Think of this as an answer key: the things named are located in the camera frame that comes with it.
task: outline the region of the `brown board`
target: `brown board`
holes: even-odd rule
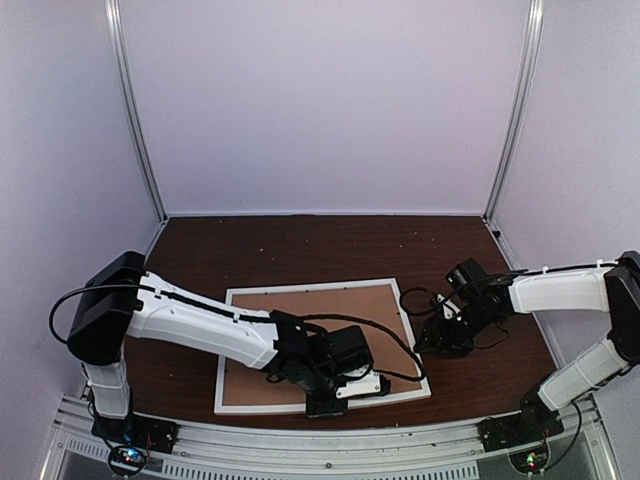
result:
[[[315,284],[262,289],[235,289],[227,292],[227,303],[256,310],[281,310],[304,315],[340,313],[367,318],[393,330],[405,343],[415,340],[409,321],[398,306],[395,279]],[[332,331],[351,324],[338,320],[314,322]],[[390,370],[416,376],[413,360],[384,332],[362,326],[374,357],[374,370]],[[390,378],[391,393],[385,397],[351,400],[350,408],[381,405],[424,398],[431,395],[427,380],[409,382]],[[274,414],[303,412],[305,396],[302,390],[288,382],[271,384],[266,374],[232,360],[218,364],[216,414]]]

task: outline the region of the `robotic arm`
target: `robotic arm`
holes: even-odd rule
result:
[[[466,305],[451,302],[425,323],[421,353],[463,356],[486,326],[517,313],[545,310],[608,312],[611,330],[573,362],[538,383],[521,400],[521,412],[487,419],[479,430],[485,451],[515,447],[563,431],[559,409],[640,362],[640,254],[617,261],[539,272],[487,275],[469,259],[447,280]]]
[[[341,415],[351,397],[390,391],[389,380],[372,370],[359,326],[328,332],[284,312],[225,305],[145,272],[144,260],[127,252],[87,283],[67,340],[93,392],[95,434],[131,443],[144,431],[154,436],[155,449],[172,448],[165,437],[175,438],[173,427],[149,425],[132,413],[125,335],[216,353],[264,371],[273,381],[288,380],[306,393],[309,417]]]

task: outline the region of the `wooden table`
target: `wooden table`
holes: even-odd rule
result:
[[[444,275],[475,257],[489,273],[506,270],[493,238],[475,217],[240,217],[173,219],[147,268],[199,294],[227,288],[395,277],[401,290],[448,292]],[[413,296],[410,306],[428,299]],[[413,319],[419,332],[422,318]],[[181,420],[259,428],[369,428],[423,425],[495,415],[555,367],[531,316],[509,320],[510,338],[457,360],[424,356],[433,396],[350,411],[338,421],[303,415],[213,414],[217,357],[155,340],[126,341],[135,409]],[[487,345],[502,334],[478,336]]]

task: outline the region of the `ventilation grille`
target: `ventilation grille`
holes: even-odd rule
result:
[[[109,453],[103,444],[79,438],[69,439],[67,450],[100,461],[106,461]],[[150,471],[147,468],[145,473],[170,480],[326,480],[328,477],[340,480],[478,480],[480,478],[477,464],[473,461],[447,467],[432,467],[382,475],[338,476],[334,474],[262,475],[254,472],[244,473],[237,470],[230,471],[216,467],[199,466],[181,462],[179,459],[166,458],[162,462],[161,471]]]

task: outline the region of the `white wall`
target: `white wall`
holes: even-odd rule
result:
[[[0,0],[2,478],[37,478],[61,394],[80,385],[52,303],[157,228],[118,85],[102,2]]]
[[[640,250],[640,3],[547,2],[526,119],[498,223],[523,266]],[[609,329],[550,314],[567,361]],[[640,371],[597,399],[624,478],[637,479]]]
[[[481,213],[527,0],[122,2],[172,214]]]

